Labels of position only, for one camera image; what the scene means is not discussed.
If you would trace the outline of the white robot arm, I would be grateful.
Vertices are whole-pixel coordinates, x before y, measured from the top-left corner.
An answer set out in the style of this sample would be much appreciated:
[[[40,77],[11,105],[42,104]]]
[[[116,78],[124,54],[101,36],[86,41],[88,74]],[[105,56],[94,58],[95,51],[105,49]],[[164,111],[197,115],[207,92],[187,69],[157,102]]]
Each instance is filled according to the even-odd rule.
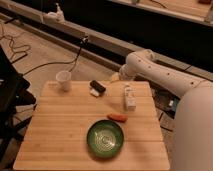
[[[177,98],[170,171],[213,171],[213,81],[157,64],[150,49],[129,53],[117,77],[136,75]]]

